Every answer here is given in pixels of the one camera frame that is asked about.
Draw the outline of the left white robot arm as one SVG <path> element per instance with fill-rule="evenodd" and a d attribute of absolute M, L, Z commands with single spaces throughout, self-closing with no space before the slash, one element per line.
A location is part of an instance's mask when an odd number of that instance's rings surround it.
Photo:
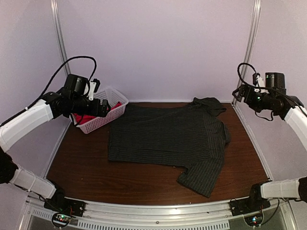
<path fill-rule="evenodd" d="M 86 96 L 64 97 L 55 92 L 42 96 L 32 107 L 25 109 L 15 118 L 0 126 L 0 182 L 14 184 L 43 198 L 50 199 L 50 204 L 59 213 L 69 209 L 69 202 L 56 194 L 56 186 L 29 170 L 14 163 L 8 150 L 21 138 L 61 115 L 70 114 L 106 117 L 111 107 L 106 99 L 89 99 Z"/>

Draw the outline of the left aluminium corner post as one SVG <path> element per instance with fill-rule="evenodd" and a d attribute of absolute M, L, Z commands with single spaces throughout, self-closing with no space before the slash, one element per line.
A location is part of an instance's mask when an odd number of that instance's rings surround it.
<path fill-rule="evenodd" d="M 55 26 L 55 33 L 57 37 L 60 57 L 61 57 L 62 62 L 65 62 L 68 58 L 67 58 L 67 52 L 65 49 L 64 37 L 63 37 L 61 23 L 60 23 L 58 1 L 50 0 L 50 5 L 51 5 L 51 13 L 53 17 L 54 26 Z"/>

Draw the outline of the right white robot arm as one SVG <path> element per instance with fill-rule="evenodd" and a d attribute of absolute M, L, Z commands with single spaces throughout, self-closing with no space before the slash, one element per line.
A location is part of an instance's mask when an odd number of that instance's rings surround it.
<path fill-rule="evenodd" d="M 255 113 L 262 110 L 272 111 L 295 132 L 302 145 L 307 147 L 307 111 L 301 102 L 293 96 L 287 96 L 284 90 L 268 87 L 256 87 L 243 84 L 232 92 L 238 101 L 244 101 Z M 284 198 L 295 201 L 307 201 L 307 177 L 270 181 L 253 186 L 252 197 L 246 200 L 249 211 L 257 211 L 265 199 Z"/>

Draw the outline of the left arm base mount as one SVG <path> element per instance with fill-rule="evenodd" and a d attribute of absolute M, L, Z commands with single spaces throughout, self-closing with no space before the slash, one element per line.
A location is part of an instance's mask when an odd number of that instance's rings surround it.
<path fill-rule="evenodd" d="M 51 198 L 40 197 L 44 201 L 44 208 L 55 211 L 51 223 L 59 230 L 67 227 L 73 219 L 82 217 L 85 202 L 65 197 L 63 189 L 57 189 Z"/>

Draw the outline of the red garment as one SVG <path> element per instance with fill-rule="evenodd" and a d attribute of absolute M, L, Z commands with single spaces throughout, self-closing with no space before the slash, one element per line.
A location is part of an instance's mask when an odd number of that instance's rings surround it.
<path fill-rule="evenodd" d="M 122 105 L 121 102 L 117 102 L 116 105 L 114 105 L 113 107 L 111 107 L 111 110 L 120 107 Z M 93 119 L 96 118 L 96 116 L 91 116 L 91 115 L 79 115 L 79 114 L 72 114 L 76 120 L 77 125 L 82 125 L 85 124 Z"/>

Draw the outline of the right aluminium corner post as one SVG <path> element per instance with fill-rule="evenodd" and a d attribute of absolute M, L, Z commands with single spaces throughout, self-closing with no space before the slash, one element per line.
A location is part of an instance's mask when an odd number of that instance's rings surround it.
<path fill-rule="evenodd" d="M 261 15 L 261 0 L 254 0 L 252 15 L 251 15 L 251 23 L 250 29 L 248 34 L 248 41 L 246 46 L 246 51 L 244 55 L 243 62 L 249 63 L 251 61 L 253 48 L 255 45 L 259 22 L 260 22 L 260 15 Z"/>

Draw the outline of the aluminium corner post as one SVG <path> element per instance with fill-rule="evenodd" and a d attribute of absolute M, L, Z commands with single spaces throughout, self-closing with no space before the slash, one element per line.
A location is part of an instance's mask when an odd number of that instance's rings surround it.
<path fill-rule="evenodd" d="M 65 49 L 64 37 L 63 37 L 61 23 L 60 23 L 58 1 L 50 0 L 50 5 L 51 5 L 51 13 L 53 17 L 54 26 L 55 26 L 55 33 L 57 37 L 60 57 L 61 57 L 62 62 L 65 62 L 68 58 L 67 58 L 67 52 Z"/>
<path fill-rule="evenodd" d="M 251 61 L 253 48 L 255 45 L 259 22 L 260 22 L 260 15 L 261 15 L 261 0 L 254 0 L 252 15 L 251 15 L 251 23 L 250 29 L 248 34 L 248 41 L 246 46 L 246 51 L 244 55 L 243 62 L 249 63 Z"/>

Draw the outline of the black pinstriped shirt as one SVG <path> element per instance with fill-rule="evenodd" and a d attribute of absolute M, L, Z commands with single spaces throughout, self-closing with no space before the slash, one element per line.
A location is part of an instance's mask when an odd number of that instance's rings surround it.
<path fill-rule="evenodd" d="M 183 107 L 129 104 L 110 126 L 108 159 L 181 167 L 182 186 L 210 197 L 224 166 L 230 133 L 215 98 L 194 98 Z"/>

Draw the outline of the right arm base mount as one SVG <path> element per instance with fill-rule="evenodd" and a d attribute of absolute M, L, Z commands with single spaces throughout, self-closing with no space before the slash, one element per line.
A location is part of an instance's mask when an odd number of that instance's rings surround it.
<path fill-rule="evenodd" d="M 261 226 L 267 224 L 276 214 L 279 206 L 280 200 L 278 199 L 277 207 L 272 213 L 272 215 L 265 220 L 264 209 L 269 208 L 271 203 L 269 199 L 263 198 L 259 188 L 252 187 L 247 198 L 236 199 L 233 198 L 229 201 L 230 210 L 232 216 L 244 216 L 245 223 L 255 228 L 260 228 Z"/>

